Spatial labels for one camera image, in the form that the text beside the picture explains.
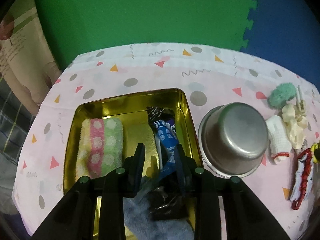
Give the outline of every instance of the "yellow line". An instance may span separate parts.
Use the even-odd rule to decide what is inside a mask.
[[[17,111],[16,118],[15,118],[15,120],[14,120],[14,123],[13,123],[12,127],[11,127],[11,131],[10,131],[9,136],[8,136],[8,138],[7,138],[7,141],[5,142],[5,145],[4,145],[4,147],[3,147],[3,152],[5,152],[5,148],[7,147],[7,144],[8,144],[9,138],[10,138],[10,136],[11,136],[11,134],[12,134],[13,128],[15,127],[15,125],[16,125],[16,123],[17,123],[17,119],[18,119],[18,115],[19,115],[21,106],[22,106],[22,103],[21,103],[20,106],[19,106],[19,109],[18,109],[18,111]]]

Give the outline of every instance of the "checkered cloth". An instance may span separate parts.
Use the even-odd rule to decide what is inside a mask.
[[[0,153],[16,165],[33,120],[34,117],[0,77]]]

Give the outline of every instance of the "upside-down metal bowl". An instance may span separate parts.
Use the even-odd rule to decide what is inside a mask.
[[[268,129],[261,114],[244,103],[210,110],[198,131],[202,157],[222,177],[245,177],[261,163],[268,147]]]

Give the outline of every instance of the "table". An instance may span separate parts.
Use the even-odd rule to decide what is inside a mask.
[[[66,142],[80,104],[145,90],[180,88],[188,98],[197,130],[210,109],[231,102],[247,103],[269,118],[277,111],[268,107],[266,98],[283,82],[301,85],[310,146],[319,137],[319,92],[272,62],[232,50],[181,43],[130,44],[77,56],[43,101],[21,151],[12,197],[28,233],[35,232],[63,196]],[[304,201],[299,210],[291,210],[287,199],[292,174],[293,155],[273,165],[266,152],[259,168],[243,180],[290,238],[297,239],[306,229],[313,198]]]

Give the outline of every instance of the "patterned tablecloth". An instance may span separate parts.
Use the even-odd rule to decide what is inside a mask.
[[[79,55],[42,103],[22,148],[12,197],[28,232],[35,232],[63,196],[66,142],[80,104],[145,90],[180,88],[188,98],[198,129],[210,109],[230,102],[247,103],[269,118],[276,111],[268,107],[266,98],[283,82],[301,85],[307,103],[309,125],[305,133],[310,146],[319,140],[319,92],[311,83],[272,62],[236,51],[178,43],[132,44]],[[244,181],[290,238],[297,239],[306,229],[314,200],[310,197],[299,210],[291,209],[287,198],[292,163],[293,155],[273,165],[266,153],[259,168]]]

